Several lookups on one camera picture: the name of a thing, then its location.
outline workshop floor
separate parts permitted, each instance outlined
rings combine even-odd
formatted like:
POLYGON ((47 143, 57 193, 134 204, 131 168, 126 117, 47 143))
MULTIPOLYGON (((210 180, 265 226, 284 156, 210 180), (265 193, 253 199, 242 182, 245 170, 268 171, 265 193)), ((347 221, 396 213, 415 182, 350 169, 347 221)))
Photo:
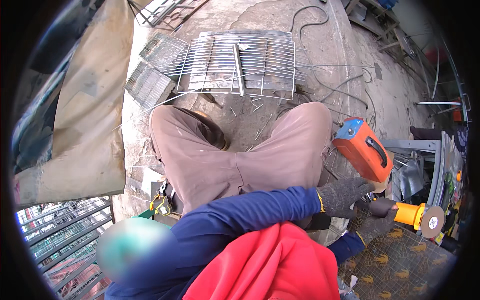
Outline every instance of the workshop floor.
MULTIPOLYGON (((412 77, 387 54, 379 53, 381 47, 369 31, 356 25, 350 25, 347 15, 340 0, 329 0, 327 3, 318 0, 210 0, 197 11, 183 27, 175 33, 175 37, 189 42, 197 38, 203 31, 221 31, 228 29, 268 29, 287 31, 291 24, 293 13, 307 5, 318 5, 325 9, 329 21, 323 25, 305 27, 302 31, 302 41, 308 49, 307 55, 313 64, 349 65, 328 66, 317 73, 320 80, 329 86, 336 86, 346 78, 363 72, 362 66, 372 75, 367 73, 364 77, 350 81, 341 89, 357 95, 370 102, 365 90, 372 97, 374 105, 365 105, 358 100, 344 94, 333 93, 325 104, 342 114, 358 116, 370 120, 376 115, 375 133, 380 139, 408 139, 411 125, 431 128, 433 119, 429 119, 429 112, 424 107, 414 106, 415 102, 423 100, 422 94, 426 88, 420 78, 412 77)), ((324 20, 325 15, 320 10, 310 8, 300 12, 295 19, 293 30, 297 47, 298 28, 302 24, 315 23, 324 20)), ((140 27, 135 24, 134 42, 130 70, 138 63, 138 53, 149 36, 156 32, 169 34, 162 30, 140 27)), ((313 99, 321 99, 329 90, 321 87, 310 76, 307 87, 315 91, 313 99)), ((224 131, 231 140, 229 151, 243 152, 250 146, 256 146, 267 139, 273 122, 269 122, 264 133, 255 141, 255 134, 267 122, 270 114, 276 116, 278 104, 275 100, 267 98, 259 100, 264 104, 256 112, 250 102, 239 101, 235 95, 215 95, 223 109, 208 103, 196 94, 189 94, 175 100, 174 104, 191 110, 199 110, 208 114, 224 131)), ((161 163, 155 160, 150 147, 148 114, 135 118, 131 117, 141 112, 140 107, 133 99, 125 94, 123 107, 123 137, 125 144, 125 166, 127 177, 142 181, 143 168, 149 168, 163 174, 163 168, 157 167, 161 163)), ((332 111, 334 120, 342 121, 345 115, 332 111)), ((329 156, 326 167, 347 177, 353 177, 355 170, 340 156, 336 150, 329 156)), ((323 183, 334 180, 326 172, 322 174, 323 183)), ((132 188, 128 182, 123 195, 113 197, 113 209, 117 221, 137 216, 148 208, 149 196, 138 188, 132 188)), ((167 218, 169 223, 174 219, 167 218)), ((325 230, 311 234, 312 238, 322 244, 330 244, 347 227, 347 221, 342 219, 332 220, 332 230, 325 230)))

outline red hoodie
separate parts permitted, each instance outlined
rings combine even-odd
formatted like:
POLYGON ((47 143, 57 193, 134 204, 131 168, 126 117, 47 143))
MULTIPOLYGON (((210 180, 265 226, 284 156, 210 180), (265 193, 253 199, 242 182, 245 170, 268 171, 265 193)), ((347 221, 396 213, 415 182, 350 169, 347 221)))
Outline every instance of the red hoodie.
POLYGON ((184 300, 340 299, 335 256, 290 222, 242 235, 187 290, 184 300))

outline beige tarp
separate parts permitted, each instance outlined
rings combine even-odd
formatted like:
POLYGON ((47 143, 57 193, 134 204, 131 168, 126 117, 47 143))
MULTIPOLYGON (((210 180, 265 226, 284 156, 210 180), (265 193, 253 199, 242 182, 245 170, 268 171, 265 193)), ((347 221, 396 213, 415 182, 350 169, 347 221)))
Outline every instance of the beige tarp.
POLYGON ((60 92, 52 159, 17 175, 19 204, 123 192, 123 139, 113 129, 121 124, 133 22, 126 0, 107 0, 95 15, 60 92))

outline work glove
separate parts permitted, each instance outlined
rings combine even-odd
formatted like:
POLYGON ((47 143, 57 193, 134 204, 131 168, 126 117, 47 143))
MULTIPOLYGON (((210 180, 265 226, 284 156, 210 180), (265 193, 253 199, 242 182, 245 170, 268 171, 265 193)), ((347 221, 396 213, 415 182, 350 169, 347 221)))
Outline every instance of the work glove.
POLYGON ((394 205, 392 209, 388 210, 385 218, 369 216, 357 230, 357 234, 363 241, 363 244, 366 246, 373 239, 392 230, 397 212, 398 207, 394 205))
POLYGON ((367 193, 373 192, 375 186, 363 178, 340 179, 317 188, 322 211, 328 216, 353 219, 355 213, 350 209, 352 204, 367 193))

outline grinding disc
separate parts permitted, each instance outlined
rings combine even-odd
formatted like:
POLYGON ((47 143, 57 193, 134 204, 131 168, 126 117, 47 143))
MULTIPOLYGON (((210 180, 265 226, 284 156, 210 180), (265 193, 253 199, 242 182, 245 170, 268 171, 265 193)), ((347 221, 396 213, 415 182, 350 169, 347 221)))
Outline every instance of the grinding disc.
POLYGON ((445 212, 439 206, 430 207, 423 215, 420 228, 422 235, 431 239, 438 235, 445 223, 445 212))

